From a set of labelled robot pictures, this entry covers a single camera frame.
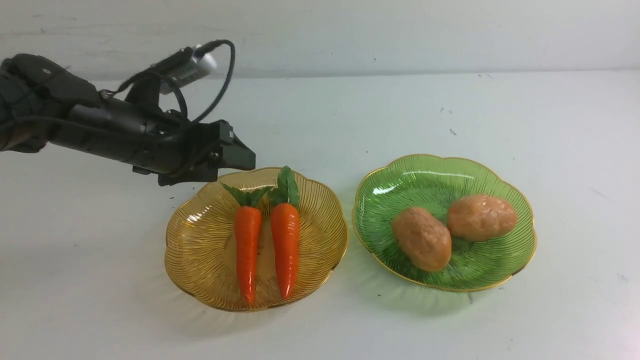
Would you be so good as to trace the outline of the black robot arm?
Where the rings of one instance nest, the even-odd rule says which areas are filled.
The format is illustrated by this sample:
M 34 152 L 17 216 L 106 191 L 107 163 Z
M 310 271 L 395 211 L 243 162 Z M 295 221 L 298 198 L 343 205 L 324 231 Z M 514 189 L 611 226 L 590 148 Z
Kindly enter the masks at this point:
M 127 164 L 156 175 L 160 186 L 209 183 L 221 169 L 256 168 L 256 153 L 228 121 L 190 120 L 171 81 L 179 110 L 159 107 L 166 75 L 146 69 L 125 82 L 126 100 L 41 55 L 1 62 L 1 150 L 36 154 L 48 145 Z

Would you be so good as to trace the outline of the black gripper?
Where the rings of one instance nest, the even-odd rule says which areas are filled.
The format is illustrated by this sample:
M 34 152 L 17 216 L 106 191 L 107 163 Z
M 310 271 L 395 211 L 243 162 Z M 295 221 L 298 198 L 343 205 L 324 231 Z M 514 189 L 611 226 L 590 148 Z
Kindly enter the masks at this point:
M 155 174 L 160 187 L 215 182 L 221 169 L 251 171 L 256 154 L 224 120 L 197 124 L 173 136 L 141 142 L 133 173 Z

